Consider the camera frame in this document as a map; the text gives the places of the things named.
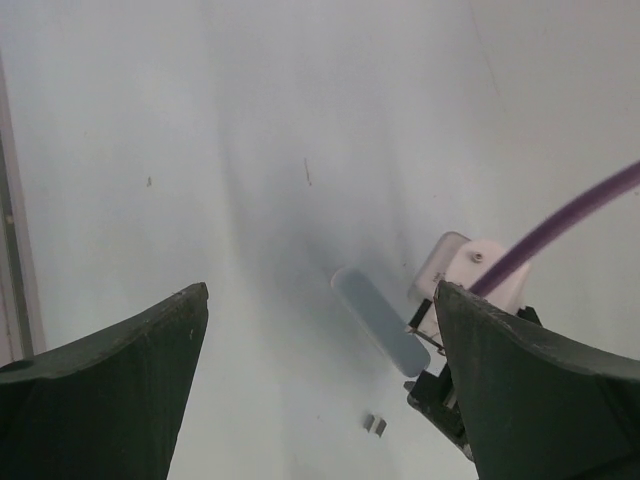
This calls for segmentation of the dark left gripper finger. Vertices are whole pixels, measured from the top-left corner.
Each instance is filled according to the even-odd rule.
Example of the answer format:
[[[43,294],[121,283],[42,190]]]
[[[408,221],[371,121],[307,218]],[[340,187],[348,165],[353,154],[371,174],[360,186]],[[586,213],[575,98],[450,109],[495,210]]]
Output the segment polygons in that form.
[[[195,283],[1,369],[4,479],[165,479],[208,323]]]

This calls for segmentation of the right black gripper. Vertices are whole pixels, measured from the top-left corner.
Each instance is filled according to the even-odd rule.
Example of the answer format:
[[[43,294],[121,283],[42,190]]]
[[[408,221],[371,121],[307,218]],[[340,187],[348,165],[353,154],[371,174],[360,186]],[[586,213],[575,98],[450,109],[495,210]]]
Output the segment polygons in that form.
[[[418,332],[432,304],[421,302],[409,330],[447,364],[406,381],[407,402],[473,455],[480,478],[638,478],[638,361],[545,329],[531,306],[516,317],[449,282],[434,297],[443,348]]]

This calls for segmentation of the small staple strip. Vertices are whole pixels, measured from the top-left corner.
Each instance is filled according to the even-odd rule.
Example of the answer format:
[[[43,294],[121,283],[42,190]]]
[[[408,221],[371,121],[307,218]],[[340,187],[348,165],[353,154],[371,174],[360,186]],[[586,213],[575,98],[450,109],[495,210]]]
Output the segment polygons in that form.
[[[388,426],[387,421],[380,415],[374,413],[367,413],[364,416],[362,427],[363,429],[378,438],[381,438]]]

